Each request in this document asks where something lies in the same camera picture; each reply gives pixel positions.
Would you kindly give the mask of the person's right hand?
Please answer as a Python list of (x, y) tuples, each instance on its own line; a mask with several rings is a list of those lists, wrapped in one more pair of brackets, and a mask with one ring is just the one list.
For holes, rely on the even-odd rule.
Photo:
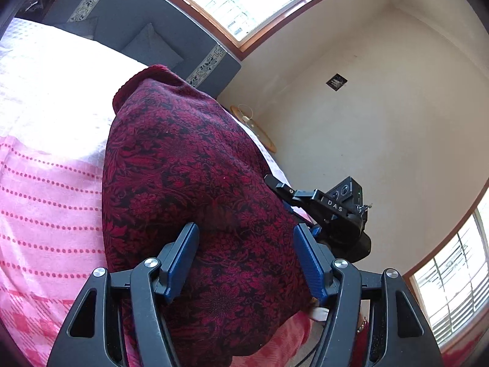
[(356, 334), (361, 334), (368, 325), (368, 318), (362, 313), (359, 313)]

